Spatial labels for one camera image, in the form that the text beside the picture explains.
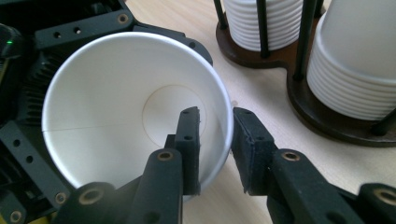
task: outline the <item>black metal rod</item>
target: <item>black metal rod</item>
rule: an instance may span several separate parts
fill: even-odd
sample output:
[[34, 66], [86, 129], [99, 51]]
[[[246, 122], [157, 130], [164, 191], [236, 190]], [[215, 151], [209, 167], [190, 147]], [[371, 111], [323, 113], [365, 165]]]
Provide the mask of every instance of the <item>black metal rod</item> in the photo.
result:
[[265, 0], [256, 1], [260, 32], [260, 55], [262, 58], [267, 58], [270, 56], [270, 50], [268, 49], [267, 5], [265, 2]]
[[306, 55], [309, 47], [309, 38], [311, 36], [316, 4], [317, 0], [304, 0], [297, 46], [296, 67], [293, 76], [294, 80], [303, 80], [304, 74], [306, 73]]
[[317, 6], [315, 8], [315, 18], [319, 18], [322, 15], [321, 10], [323, 8], [323, 1], [324, 0], [317, 0]]
[[390, 129], [396, 127], [396, 109], [375, 124], [371, 132], [375, 135], [385, 135]]
[[218, 18], [219, 18], [220, 30], [224, 30], [227, 28], [228, 25], [224, 18], [221, 2], [220, 0], [214, 0], [214, 2], [215, 2], [216, 13], [218, 14]]

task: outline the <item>light wood tabletop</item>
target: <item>light wood tabletop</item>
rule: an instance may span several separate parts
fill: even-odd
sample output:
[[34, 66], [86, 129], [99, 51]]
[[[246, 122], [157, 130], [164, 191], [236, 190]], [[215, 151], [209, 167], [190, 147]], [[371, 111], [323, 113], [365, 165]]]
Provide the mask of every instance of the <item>light wood tabletop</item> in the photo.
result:
[[[180, 31], [202, 43], [233, 104], [253, 111], [279, 148], [303, 152], [330, 183], [355, 194], [367, 182], [396, 186], [396, 148], [355, 146], [318, 132], [293, 110], [284, 69], [246, 68], [221, 54], [213, 1], [129, 0], [127, 5], [139, 21]], [[187, 224], [272, 222], [266, 197], [244, 194], [232, 155], [213, 183], [184, 204], [183, 220]]]

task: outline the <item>stack of cups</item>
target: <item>stack of cups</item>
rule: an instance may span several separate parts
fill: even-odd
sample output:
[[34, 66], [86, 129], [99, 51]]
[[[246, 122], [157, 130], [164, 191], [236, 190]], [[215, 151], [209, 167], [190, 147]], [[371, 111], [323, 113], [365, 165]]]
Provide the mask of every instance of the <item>stack of cups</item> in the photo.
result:
[[[256, 0], [225, 0], [233, 41], [243, 49], [261, 51]], [[282, 49], [298, 39], [303, 0], [266, 0], [269, 50]]]
[[380, 120], [396, 108], [394, 8], [394, 0], [333, 0], [321, 18], [307, 82], [330, 109]]

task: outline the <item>cup dispenser rack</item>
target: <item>cup dispenser rack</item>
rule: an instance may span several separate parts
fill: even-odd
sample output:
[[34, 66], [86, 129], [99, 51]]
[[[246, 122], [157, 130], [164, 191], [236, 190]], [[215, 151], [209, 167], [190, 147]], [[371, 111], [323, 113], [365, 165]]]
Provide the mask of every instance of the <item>cup dispenser rack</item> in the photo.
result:
[[239, 47], [231, 38], [227, 11], [214, 0], [219, 23], [216, 39], [221, 52], [232, 62], [255, 69], [282, 67], [287, 71], [287, 90], [297, 113], [327, 135], [367, 147], [396, 146], [396, 110], [380, 121], [353, 119], [324, 105], [309, 89], [305, 75], [318, 21], [324, 13], [323, 0], [304, 0], [299, 39], [283, 49], [268, 49], [265, 0], [257, 0], [261, 51]]

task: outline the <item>wooden table surface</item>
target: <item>wooden table surface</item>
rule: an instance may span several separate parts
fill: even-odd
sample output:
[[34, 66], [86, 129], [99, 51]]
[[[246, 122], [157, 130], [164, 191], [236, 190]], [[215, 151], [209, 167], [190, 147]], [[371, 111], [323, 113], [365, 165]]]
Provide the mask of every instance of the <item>wooden table surface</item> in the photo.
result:
[[[329, 4], [329, 0], [324, 3], [325, 7]], [[250, 69], [221, 54], [213, 1], [128, 0], [127, 5], [139, 21], [183, 32], [201, 42], [209, 50], [233, 104], [253, 111], [279, 148], [303, 152], [330, 183], [353, 193], [367, 182], [396, 186], [396, 148], [360, 147], [319, 133], [293, 111], [284, 69]], [[187, 224], [272, 222], [266, 197], [244, 194], [232, 155], [202, 195], [184, 204], [183, 220]]]

